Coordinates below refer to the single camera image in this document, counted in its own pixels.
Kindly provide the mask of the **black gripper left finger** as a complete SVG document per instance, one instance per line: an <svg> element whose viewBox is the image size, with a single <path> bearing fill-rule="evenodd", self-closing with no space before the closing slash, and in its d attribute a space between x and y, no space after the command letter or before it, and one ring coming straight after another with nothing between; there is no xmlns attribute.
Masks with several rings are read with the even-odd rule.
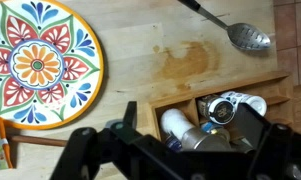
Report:
<svg viewBox="0 0 301 180"><path fill-rule="evenodd" d="M123 119L100 132L91 127L75 130L49 180L93 180L106 163L113 163L128 180L144 179L147 165L133 144L141 137L136 119L137 102L130 101Z"/></svg>

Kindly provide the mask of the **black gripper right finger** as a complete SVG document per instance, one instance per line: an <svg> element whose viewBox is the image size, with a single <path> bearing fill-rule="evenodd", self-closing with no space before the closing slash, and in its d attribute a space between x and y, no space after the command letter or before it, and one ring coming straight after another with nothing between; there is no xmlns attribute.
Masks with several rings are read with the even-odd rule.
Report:
<svg viewBox="0 0 301 180"><path fill-rule="evenodd" d="M301 134L271 123L250 105L240 103L236 126L256 150L247 177L252 180L301 180Z"/></svg>

